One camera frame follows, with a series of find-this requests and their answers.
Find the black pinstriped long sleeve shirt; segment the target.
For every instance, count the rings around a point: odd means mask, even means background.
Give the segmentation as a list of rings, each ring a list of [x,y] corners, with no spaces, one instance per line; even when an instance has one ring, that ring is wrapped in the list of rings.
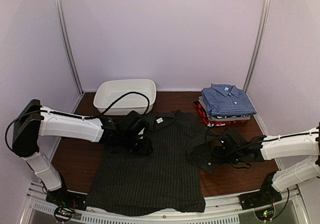
[[[164,209],[202,213],[206,202],[200,171],[218,164],[211,144],[218,134],[192,113],[172,111],[146,116],[153,153],[140,156],[106,147],[86,204],[124,216],[144,216]]]

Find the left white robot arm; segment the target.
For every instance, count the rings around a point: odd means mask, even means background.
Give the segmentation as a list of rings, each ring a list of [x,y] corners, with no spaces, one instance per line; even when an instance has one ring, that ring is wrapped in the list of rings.
[[[39,146],[40,136],[81,139],[120,147],[140,156],[153,153],[151,140],[145,136],[149,125],[134,110],[124,118],[114,121],[101,115],[81,116],[59,112],[42,106],[40,100],[33,99],[10,126],[13,127],[13,134],[12,144],[8,148],[31,167],[61,206],[69,205],[72,195],[64,189],[62,176]]]

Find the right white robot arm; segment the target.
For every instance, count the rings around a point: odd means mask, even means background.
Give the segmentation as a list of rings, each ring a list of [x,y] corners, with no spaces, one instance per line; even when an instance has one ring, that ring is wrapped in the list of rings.
[[[320,128],[285,135],[261,135],[247,141],[234,128],[217,138],[212,150],[214,160],[221,164],[262,163],[284,157],[306,158],[286,169],[269,173],[256,194],[259,204],[268,204],[276,193],[320,175]]]

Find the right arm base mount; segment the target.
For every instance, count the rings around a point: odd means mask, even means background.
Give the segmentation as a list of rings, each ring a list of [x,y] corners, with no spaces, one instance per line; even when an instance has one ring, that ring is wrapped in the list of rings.
[[[242,210],[254,209],[255,217],[266,224],[278,218],[286,209],[290,190],[287,188],[287,198],[283,208],[276,212],[275,203],[281,201],[282,195],[272,187],[273,177],[276,172],[269,173],[258,191],[244,193],[239,196]]]

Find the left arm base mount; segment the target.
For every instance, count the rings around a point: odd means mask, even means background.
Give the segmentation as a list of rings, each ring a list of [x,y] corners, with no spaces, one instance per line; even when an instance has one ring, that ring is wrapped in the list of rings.
[[[42,181],[42,191],[46,194],[46,201],[56,205],[53,217],[58,223],[64,224],[76,216],[77,211],[85,211],[86,194],[68,191],[64,181],[60,188],[49,190]]]

